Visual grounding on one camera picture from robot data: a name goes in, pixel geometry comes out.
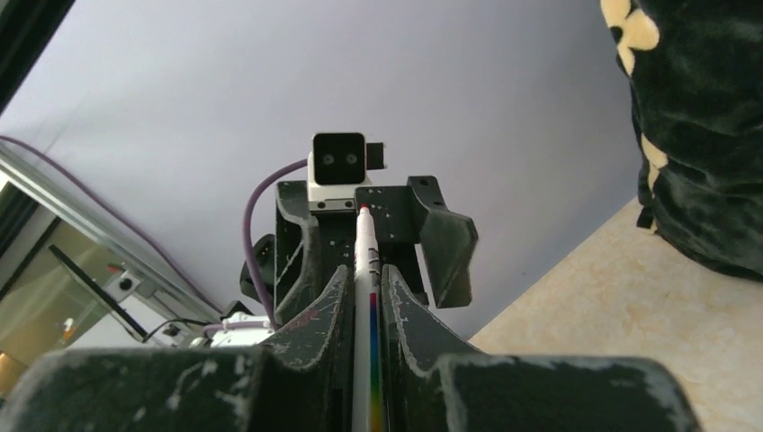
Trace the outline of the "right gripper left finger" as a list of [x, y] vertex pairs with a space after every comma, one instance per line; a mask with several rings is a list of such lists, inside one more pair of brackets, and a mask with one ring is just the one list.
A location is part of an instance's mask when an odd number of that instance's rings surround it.
[[45, 355], [1, 411], [4, 431], [346, 431], [342, 265], [255, 346], [87, 348]]

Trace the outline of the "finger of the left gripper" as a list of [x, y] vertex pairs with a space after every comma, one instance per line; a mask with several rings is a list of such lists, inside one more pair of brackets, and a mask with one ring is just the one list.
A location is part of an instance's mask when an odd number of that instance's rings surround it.
[[433, 176], [411, 176], [408, 187], [435, 306], [453, 309], [470, 305], [470, 264], [479, 241], [473, 219], [447, 207]]
[[319, 296], [319, 225], [304, 181], [278, 183], [275, 203], [274, 316], [285, 325]]

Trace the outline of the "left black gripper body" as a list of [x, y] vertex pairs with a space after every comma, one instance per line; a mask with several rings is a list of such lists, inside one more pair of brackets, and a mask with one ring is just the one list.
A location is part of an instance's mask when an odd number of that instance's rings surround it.
[[417, 252], [424, 222], [444, 199], [435, 177], [412, 176], [404, 185], [352, 186], [335, 211], [313, 211], [304, 181], [275, 189], [274, 316], [285, 325], [324, 292], [336, 269], [355, 268], [357, 242], [376, 246], [380, 266], [403, 274], [415, 300], [429, 305]]

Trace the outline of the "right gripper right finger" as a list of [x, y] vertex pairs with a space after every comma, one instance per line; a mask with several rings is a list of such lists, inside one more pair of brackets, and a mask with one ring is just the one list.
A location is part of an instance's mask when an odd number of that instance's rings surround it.
[[629, 356], [490, 355], [412, 295], [397, 267], [381, 277], [393, 431], [697, 431], [682, 387]]

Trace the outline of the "red capped white marker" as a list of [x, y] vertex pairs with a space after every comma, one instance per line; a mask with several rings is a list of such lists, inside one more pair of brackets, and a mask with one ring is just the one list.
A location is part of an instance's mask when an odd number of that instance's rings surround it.
[[380, 257], [373, 216], [363, 204], [356, 219], [355, 235], [353, 431], [378, 432], [386, 429], [379, 320], [380, 287]]

